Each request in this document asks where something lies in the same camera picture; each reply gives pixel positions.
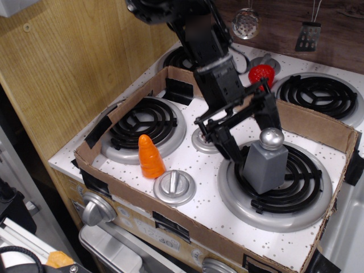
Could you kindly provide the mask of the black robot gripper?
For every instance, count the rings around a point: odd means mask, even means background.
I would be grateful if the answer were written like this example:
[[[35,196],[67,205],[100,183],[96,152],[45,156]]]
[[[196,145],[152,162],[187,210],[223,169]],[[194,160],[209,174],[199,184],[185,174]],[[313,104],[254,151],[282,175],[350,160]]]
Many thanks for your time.
[[[203,136],[214,142],[223,157],[235,163],[242,162],[240,149],[230,129],[254,115],[261,130],[281,130],[276,99],[268,90],[267,78],[244,87],[231,55],[227,55],[193,72],[194,78],[208,104],[208,110],[196,118]]]

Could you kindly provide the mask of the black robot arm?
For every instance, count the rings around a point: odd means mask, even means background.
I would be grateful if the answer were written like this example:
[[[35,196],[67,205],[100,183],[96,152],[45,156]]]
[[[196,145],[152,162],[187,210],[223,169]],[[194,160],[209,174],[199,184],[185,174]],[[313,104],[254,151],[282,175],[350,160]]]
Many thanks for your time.
[[[230,129],[247,117],[253,115],[260,129],[281,127],[268,78],[242,85],[229,52],[232,37],[213,1],[126,1],[126,6],[142,22],[168,24],[197,65],[193,76],[209,109],[195,123],[224,158],[242,162]]]

